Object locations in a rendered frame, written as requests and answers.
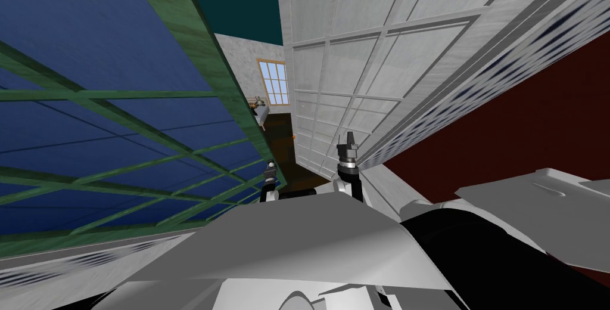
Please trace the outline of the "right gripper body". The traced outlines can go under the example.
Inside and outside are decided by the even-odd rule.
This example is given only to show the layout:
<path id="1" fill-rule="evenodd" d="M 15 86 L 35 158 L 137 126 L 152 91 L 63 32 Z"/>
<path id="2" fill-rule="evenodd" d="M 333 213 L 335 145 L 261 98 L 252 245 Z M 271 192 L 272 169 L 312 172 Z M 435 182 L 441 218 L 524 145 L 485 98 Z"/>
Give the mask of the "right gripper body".
<path id="1" fill-rule="evenodd" d="M 341 163 L 356 163 L 358 144 L 345 143 L 337 144 L 338 159 Z"/>

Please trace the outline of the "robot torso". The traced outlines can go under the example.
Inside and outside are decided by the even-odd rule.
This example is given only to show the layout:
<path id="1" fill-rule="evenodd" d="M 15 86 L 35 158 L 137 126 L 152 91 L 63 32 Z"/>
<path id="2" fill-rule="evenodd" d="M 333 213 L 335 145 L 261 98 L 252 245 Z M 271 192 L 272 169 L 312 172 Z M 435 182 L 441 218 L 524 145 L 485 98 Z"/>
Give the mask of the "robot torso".
<path id="1" fill-rule="evenodd" d="M 335 192 L 240 206 L 92 310 L 461 310 L 396 220 Z"/>

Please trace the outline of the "white panelled door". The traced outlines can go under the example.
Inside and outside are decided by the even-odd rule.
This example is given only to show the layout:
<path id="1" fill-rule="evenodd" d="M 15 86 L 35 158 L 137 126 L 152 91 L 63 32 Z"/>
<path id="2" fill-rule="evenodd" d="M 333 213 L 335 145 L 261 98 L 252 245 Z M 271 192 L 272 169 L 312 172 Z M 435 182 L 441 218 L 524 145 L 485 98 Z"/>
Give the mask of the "white panelled door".
<path id="1" fill-rule="evenodd" d="M 566 53 L 609 0 L 279 0 L 298 164 L 385 163 Z"/>

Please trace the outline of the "wooden framed window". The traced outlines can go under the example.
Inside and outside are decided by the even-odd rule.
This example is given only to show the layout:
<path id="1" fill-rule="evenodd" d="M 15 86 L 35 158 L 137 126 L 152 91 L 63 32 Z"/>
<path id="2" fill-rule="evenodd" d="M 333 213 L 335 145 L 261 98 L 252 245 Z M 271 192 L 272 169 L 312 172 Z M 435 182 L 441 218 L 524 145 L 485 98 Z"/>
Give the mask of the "wooden framed window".
<path id="1" fill-rule="evenodd" d="M 257 59 L 259 72 L 266 91 L 266 97 L 271 106 L 288 106 L 287 73 L 283 61 Z"/>

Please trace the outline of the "green framed blue glass door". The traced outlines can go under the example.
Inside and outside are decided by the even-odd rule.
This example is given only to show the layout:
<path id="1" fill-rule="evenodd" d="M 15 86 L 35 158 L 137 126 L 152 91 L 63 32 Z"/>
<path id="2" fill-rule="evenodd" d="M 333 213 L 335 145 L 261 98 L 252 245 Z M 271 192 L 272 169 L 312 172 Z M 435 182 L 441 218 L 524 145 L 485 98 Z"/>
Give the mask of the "green framed blue glass door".
<path id="1" fill-rule="evenodd" d="M 0 0 L 0 266 L 207 225 L 272 157 L 221 0 Z"/>

